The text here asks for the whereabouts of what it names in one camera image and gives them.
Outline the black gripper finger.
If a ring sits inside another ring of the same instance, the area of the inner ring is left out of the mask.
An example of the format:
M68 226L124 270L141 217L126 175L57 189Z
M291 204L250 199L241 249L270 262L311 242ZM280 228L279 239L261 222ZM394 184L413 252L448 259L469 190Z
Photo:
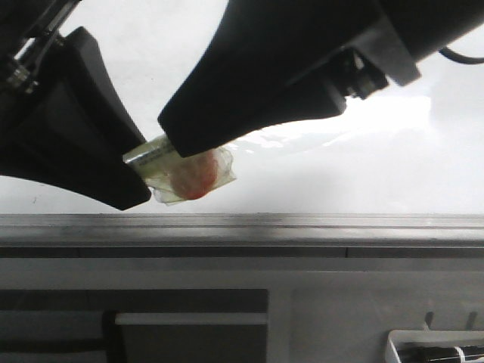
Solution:
M354 43L375 1L230 1L202 58L158 121L184 157L281 123L341 115L388 84Z
M144 141L113 87L98 42L79 27L50 51L33 93L1 117L1 174L126 210L151 197L123 160Z

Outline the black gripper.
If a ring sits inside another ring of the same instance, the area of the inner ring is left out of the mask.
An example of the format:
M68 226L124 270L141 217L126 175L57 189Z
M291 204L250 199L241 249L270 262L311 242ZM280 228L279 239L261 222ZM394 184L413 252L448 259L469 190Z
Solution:
M464 65L482 57L452 51L449 44L483 24L481 1L350 1L343 15L354 33L346 95L365 99L392 80L405 86L420 77L417 63L440 53Z

